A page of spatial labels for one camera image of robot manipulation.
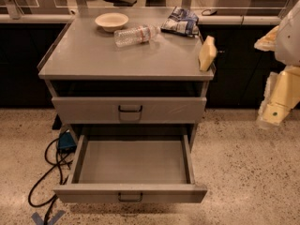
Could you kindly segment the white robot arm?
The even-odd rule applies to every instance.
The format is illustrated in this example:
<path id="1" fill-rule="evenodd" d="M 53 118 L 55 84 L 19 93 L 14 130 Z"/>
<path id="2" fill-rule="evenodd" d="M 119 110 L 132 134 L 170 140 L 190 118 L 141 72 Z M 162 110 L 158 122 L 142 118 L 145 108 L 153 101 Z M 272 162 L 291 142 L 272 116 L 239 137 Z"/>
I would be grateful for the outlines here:
<path id="1" fill-rule="evenodd" d="M 258 126 L 273 128 L 300 102 L 300 1 L 254 48 L 274 52 L 276 60 L 285 65 L 279 73 L 270 73 L 258 111 Z"/>

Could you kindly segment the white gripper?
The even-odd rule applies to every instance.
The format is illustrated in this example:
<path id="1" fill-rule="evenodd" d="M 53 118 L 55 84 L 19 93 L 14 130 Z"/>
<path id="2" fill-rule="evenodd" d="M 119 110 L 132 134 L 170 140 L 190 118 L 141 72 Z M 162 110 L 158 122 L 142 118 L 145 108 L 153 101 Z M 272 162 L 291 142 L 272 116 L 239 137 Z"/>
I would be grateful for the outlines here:
<path id="1" fill-rule="evenodd" d="M 259 38 L 254 48 L 264 52 L 273 52 L 276 49 L 278 29 L 277 25 L 265 36 Z M 299 102 L 300 67 L 287 66 L 277 75 L 270 101 L 261 104 L 256 120 L 257 125 L 262 129 L 278 127 Z"/>

